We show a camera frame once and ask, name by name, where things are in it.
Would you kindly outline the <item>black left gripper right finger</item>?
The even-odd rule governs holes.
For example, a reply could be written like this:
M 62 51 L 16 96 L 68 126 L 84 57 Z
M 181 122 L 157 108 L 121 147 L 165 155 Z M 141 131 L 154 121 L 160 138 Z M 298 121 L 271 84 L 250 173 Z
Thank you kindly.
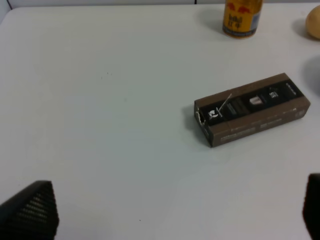
M 306 186 L 303 220 L 312 240 L 320 240 L 320 174 L 311 173 Z

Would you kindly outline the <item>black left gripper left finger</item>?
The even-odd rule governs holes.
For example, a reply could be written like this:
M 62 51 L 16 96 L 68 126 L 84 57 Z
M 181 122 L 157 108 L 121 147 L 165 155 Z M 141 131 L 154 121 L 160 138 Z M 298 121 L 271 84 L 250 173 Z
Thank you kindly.
M 53 240 L 59 226 L 53 184 L 37 180 L 0 205 L 2 240 Z

